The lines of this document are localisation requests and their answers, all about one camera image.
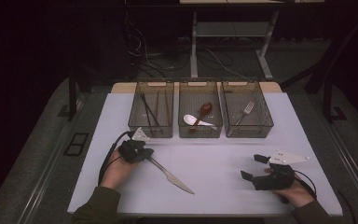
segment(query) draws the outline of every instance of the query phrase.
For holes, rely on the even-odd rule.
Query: hand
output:
[[[129,163],[124,161],[124,159],[120,157],[120,153],[118,153],[117,150],[112,153],[107,164],[111,161],[113,162],[106,168],[100,186],[116,189],[124,182],[132,169],[138,166],[139,162]]]
[[[270,168],[264,170],[266,173],[271,173],[272,170]],[[295,207],[299,208],[308,203],[313,202],[315,199],[308,193],[308,191],[298,183],[296,180],[292,184],[292,186],[288,189],[275,189],[272,190],[274,194],[282,195],[287,198],[289,202]]]

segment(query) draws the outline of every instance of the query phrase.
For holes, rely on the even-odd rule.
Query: floor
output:
[[[179,39],[178,53],[161,54],[148,48],[148,61],[134,67],[137,77],[189,77],[189,40]],[[273,81],[282,83],[318,62],[329,40],[272,41],[266,59]],[[257,38],[203,38],[198,43],[199,77],[257,77],[264,80],[255,56],[262,41]],[[346,120],[333,124],[322,115],[322,92],[306,94],[307,78],[284,89],[305,130],[324,172],[344,211],[344,223],[358,223],[358,176],[343,160],[347,152],[358,166],[358,113],[345,95],[334,88],[333,106],[339,106]],[[91,93],[78,94],[78,112],[69,122],[67,80],[52,94],[12,171],[0,189],[0,223],[69,223],[67,206],[76,185],[88,145],[98,122],[106,94],[111,87],[95,86]],[[88,133],[83,153],[78,157],[62,155],[74,133]],[[262,219],[202,218],[122,220],[123,223],[296,223],[292,217]]]

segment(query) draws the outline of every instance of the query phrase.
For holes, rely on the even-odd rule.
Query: knife blade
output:
[[[176,178],[173,174],[171,174],[167,169],[165,169],[161,164],[159,164],[157,161],[155,161],[153,158],[149,157],[147,158],[148,161],[153,163],[155,166],[157,166],[166,176],[167,179],[173,183],[176,187],[179,189],[182,189],[188,193],[195,194],[193,190],[191,190],[188,186],[186,186],[182,181],[180,181],[178,178]]]

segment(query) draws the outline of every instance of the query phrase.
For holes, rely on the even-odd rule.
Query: dark background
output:
[[[334,41],[345,35],[358,21],[358,1],[337,2],[336,6],[330,5],[335,1],[328,1],[325,7],[282,10],[274,31],[275,40],[325,38]],[[70,70],[76,72],[82,91],[89,91],[93,85],[111,85],[134,77],[126,50],[128,37],[124,35],[128,27],[122,12],[105,11],[96,17],[61,14],[52,10],[52,4],[42,0],[0,1],[0,186],[50,95]],[[268,13],[270,9],[258,9],[255,16],[264,17]],[[191,35],[191,17],[184,13],[149,15],[137,12],[133,16],[150,42],[173,46],[169,51],[174,52],[172,43],[177,36]],[[204,14],[211,20],[227,17],[218,13],[212,18],[208,15]],[[230,17],[241,19],[241,15],[234,12]],[[332,74],[358,108],[358,32],[339,57]]]

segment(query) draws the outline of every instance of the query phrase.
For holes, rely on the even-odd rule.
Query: tabletop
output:
[[[103,159],[121,133],[126,132],[134,83],[118,83],[108,94],[89,152],[78,178],[68,212],[73,213],[93,192]],[[305,173],[318,190],[321,205],[331,216],[342,216],[342,208],[316,158],[286,93],[277,84],[262,83],[274,127],[267,138],[226,138],[222,130],[215,139],[185,139],[173,124],[173,138],[151,139],[146,146],[153,158],[178,177],[195,195],[170,182],[149,161],[143,161],[117,190],[121,193],[118,212],[122,216],[172,217],[276,217],[293,210],[270,191],[255,190],[241,178],[241,170],[265,175],[266,164],[254,161],[254,154],[272,156],[284,150],[310,157],[292,167]],[[174,116],[178,116],[178,94],[174,95]]]

